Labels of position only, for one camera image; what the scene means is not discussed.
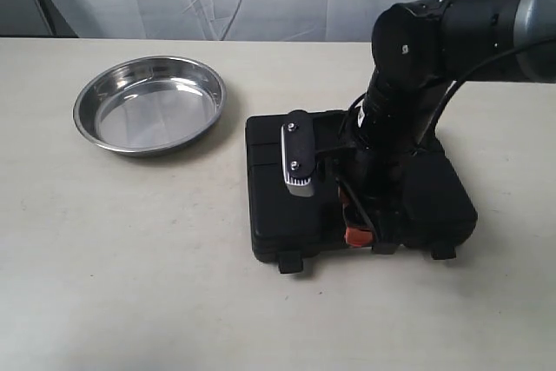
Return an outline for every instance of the robotic arm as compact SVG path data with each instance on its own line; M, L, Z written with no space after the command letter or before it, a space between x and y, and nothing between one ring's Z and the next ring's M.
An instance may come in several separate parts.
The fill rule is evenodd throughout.
M477 213L436 123L466 81L556 82L555 11L556 0L397 3L374 26L373 78L348 111L251 118L255 256L278 261L282 273L340 248L392 254L405 245L454 258ZM279 162L270 157L277 136L263 138L265 129L280 131Z

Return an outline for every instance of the stainless steel bowl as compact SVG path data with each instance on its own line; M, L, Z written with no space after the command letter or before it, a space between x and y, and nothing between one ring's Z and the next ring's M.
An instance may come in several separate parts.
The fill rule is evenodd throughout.
M151 56L105 71L77 98L73 118L92 143L126 156L180 149L215 124L227 92L205 64Z

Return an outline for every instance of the metal bowl rim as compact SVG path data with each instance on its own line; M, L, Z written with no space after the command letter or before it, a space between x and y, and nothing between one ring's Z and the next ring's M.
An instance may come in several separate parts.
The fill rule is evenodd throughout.
M140 63L141 61L147 61L147 60L152 60L152 59L164 59L164 60L172 60L172 61L181 61L181 62L184 62L184 63L194 64L194 65L202 68L203 70L206 70L212 77L215 78L215 80L218 82L218 85L219 85L221 93L222 93L222 101L221 101L220 106L216 107L216 113L210 118L210 120L206 123L206 125L201 130L199 130L199 131L197 131L197 132L195 132L195 133L193 133L189 136L185 136L178 141L174 141L174 142L162 145L162 146L147 147L147 148L117 147L115 145L111 145L111 144L109 144L105 141L102 141L98 138L95 138L94 136L89 134L89 132L87 132L85 130L85 128L83 127L83 124L81 123L81 118L79 117L79 109L81 107L81 103L83 101L83 98L87 95L87 92L90 90L90 88L92 86L94 86L96 83L98 83L98 81L101 80L103 77L105 77L109 73L111 73L112 71L119 70L121 67L124 67L126 65ZM212 68L210 68L207 64L201 63L201 62L193 60L191 58L184 58L184 57L181 57L181 56L144 56L142 58L136 58L134 60L126 61L125 63L119 63L117 65L114 65L113 67L110 67L109 69L105 70L103 73L96 76L93 80L88 82L87 85L81 90L81 93L79 93L79 96L76 99L76 103L74 104L74 107L73 107L73 121L74 121L74 124L77 127L77 130L79 130L81 135L83 135L89 142L92 142L95 145L97 145L97 146L99 146L103 149L107 149L108 151L113 151L113 152L116 152L117 154L122 154L122 155L126 155L126 156L141 156L141 155L146 155L146 154L155 154L155 153L158 153L158 152L166 153L168 151L171 151L172 149L180 149L182 146L184 146L188 142L193 141L198 136L201 136L207 130L209 130L216 123L216 121L220 118L220 116L222 114L222 111L224 109L224 105L226 104L227 100L228 100L228 92L226 90L226 85L224 84L224 81L218 75L218 73L216 71L214 71Z

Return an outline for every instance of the table surface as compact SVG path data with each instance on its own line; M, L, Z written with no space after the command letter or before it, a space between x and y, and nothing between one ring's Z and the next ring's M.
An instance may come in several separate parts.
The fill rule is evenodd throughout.
M72 106L114 64L187 56L230 98L178 155L130 160ZM452 262L251 253L248 116L346 108L368 44L0 39L0 369L553 369L556 87L470 83L439 128L480 213Z

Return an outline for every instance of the orange tab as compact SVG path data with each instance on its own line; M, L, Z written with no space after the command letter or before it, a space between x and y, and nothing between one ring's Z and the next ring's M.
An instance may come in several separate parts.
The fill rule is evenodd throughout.
M373 243L373 233L370 230L346 228L346 244L356 248L362 248Z

